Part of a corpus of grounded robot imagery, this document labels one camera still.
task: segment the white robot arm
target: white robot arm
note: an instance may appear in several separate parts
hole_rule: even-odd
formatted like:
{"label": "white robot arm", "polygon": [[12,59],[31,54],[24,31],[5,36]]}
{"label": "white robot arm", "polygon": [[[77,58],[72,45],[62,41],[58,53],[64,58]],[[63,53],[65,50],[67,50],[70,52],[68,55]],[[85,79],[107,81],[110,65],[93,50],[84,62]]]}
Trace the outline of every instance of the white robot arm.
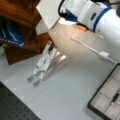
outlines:
{"label": "white robot arm", "polygon": [[120,18],[115,9],[90,0],[65,0],[63,5],[78,22],[120,47]]}

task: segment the white table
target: white table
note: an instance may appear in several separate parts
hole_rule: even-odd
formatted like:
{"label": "white table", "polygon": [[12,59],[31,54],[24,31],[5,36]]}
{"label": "white table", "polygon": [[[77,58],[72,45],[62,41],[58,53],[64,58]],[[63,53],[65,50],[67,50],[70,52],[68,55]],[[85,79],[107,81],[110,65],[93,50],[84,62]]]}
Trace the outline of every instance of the white table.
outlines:
{"label": "white table", "polygon": [[116,61],[120,61],[119,49],[94,33],[78,32],[72,25],[57,24],[50,35],[59,51],[68,57],[64,65],[35,88],[26,79],[40,56],[9,66],[0,48],[0,80],[42,120],[92,120],[86,112],[87,103],[115,65],[69,36],[77,35],[76,38],[96,50],[111,53],[110,57]]}

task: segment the metal object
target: metal object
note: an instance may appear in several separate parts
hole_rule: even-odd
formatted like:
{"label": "metal object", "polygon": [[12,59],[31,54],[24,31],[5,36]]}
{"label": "metal object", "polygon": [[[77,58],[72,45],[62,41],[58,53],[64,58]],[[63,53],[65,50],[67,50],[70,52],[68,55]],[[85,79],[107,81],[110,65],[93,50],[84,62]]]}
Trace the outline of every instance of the metal object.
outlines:
{"label": "metal object", "polygon": [[43,82],[43,80],[45,80],[46,77],[48,77],[55,69],[57,69],[65,59],[66,59],[66,56],[63,55],[57,62],[55,62],[55,63],[48,69],[48,71],[46,72],[44,78],[41,79],[41,78],[40,78],[41,76],[39,76],[39,77],[37,78],[36,82],[33,83],[33,85],[34,85],[35,87],[37,87],[41,82]]}

